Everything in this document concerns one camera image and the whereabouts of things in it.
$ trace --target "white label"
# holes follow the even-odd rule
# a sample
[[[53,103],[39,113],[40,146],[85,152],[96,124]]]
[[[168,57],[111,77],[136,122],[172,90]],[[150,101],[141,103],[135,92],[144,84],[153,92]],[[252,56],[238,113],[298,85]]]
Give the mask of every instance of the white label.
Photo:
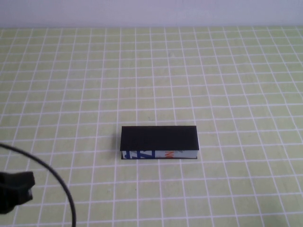
[[[140,150],[122,151],[123,159],[197,158],[197,150]]]

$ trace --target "box top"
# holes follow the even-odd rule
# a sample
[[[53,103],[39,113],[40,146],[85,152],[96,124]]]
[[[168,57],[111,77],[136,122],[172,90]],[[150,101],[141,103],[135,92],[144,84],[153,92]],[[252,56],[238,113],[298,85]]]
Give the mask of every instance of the box top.
[[[196,126],[122,126],[120,150],[199,150]]]

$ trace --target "rectangular box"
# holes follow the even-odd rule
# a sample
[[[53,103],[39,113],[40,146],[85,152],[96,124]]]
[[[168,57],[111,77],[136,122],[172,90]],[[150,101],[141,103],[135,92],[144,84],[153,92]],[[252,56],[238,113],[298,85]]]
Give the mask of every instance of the rectangular box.
[[[197,158],[196,126],[122,126],[122,159]]]

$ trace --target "cable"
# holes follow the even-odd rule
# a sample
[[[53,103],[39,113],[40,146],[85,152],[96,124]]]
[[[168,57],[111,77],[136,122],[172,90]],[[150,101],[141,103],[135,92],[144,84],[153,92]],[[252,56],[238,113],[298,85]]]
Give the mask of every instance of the cable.
[[[67,199],[68,199],[68,201],[70,203],[70,206],[71,206],[71,227],[76,227],[77,217],[76,217],[75,203],[72,199],[70,190],[66,186],[64,180],[59,176],[59,174],[52,167],[50,167],[47,163],[45,163],[44,161],[42,161],[38,157],[33,156],[32,154],[30,154],[26,151],[20,150],[16,147],[11,147],[11,146],[3,144],[3,143],[0,143],[0,147],[4,148],[4,149],[7,149],[7,150],[14,151],[14,152],[19,153],[19,154],[22,154],[22,155],[26,156],[27,158],[29,158],[31,160],[34,160],[35,162],[39,163],[40,165],[45,167],[49,172],[51,172],[51,174],[58,180],[58,182],[60,183],[60,185],[62,186],[63,190],[66,193]]]

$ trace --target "grid mat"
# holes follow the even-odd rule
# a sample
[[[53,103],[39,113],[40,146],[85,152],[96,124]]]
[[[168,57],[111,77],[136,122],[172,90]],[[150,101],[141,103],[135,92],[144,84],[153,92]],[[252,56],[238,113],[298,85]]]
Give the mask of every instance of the grid mat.
[[[303,27],[0,29],[0,141],[79,227],[303,226]],[[120,160],[122,125],[197,125],[197,160]],[[0,226],[68,227],[58,183]]]

